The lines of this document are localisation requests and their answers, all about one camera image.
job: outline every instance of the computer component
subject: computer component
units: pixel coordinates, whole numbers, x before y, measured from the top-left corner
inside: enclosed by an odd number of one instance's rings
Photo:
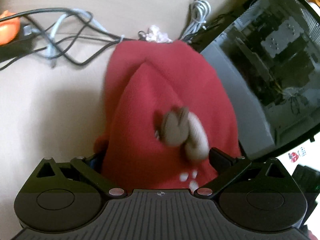
[[[320,131],[320,16],[305,0],[249,0],[194,47],[216,69],[251,159]]]

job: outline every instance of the white dot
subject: white dot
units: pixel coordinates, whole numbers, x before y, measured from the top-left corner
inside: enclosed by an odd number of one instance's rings
[[[187,181],[188,177],[189,177],[189,174],[186,172],[183,172],[180,174],[180,181],[185,182]]]
[[[198,171],[194,170],[192,172],[192,178],[195,179],[197,177],[197,175],[198,175]]]
[[[195,180],[192,180],[189,184],[189,188],[190,188],[191,192],[193,193],[196,189],[199,188],[199,185]]]

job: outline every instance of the brown toy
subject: brown toy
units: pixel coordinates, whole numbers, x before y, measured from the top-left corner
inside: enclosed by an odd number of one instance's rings
[[[209,143],[204,128],[198,117],[189,112],[187,107],[164,115],[160,139],[172,147],[185,144],[186,156],[192,162],[202,161],[209,155]]]

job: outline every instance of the beige floor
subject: beige floor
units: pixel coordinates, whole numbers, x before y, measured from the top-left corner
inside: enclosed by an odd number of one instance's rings
[[[153,24],[176,39],[192,0],[0,0],[0,10],[20,12],[41,7],[82,8],[110,32],[136,38]],[[229,11],[245,0],[208,0],[212,15]],[[37,19],[49,25],[57,15]],[[64,31],[74,33],[74,27]],[[72,55],[84,59],[99,48],[78,43]],[[63,59],[51,69],[46,60],[26,57],[0,72],[0,239],[20,230],[13,210],[18,191],[45,156],[68,161],[92,154],[94,139],[103,131],[101,88],[112,49],[83,70]]]

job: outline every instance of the sticker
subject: sticker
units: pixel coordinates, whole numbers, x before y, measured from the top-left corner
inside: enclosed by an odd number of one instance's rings
[[[299,150],[289,153],[289,159],[291,160],[292,163],[295,163],[300,156],[304,157],[306,154],[307,154],[306,149],[301,146]]]

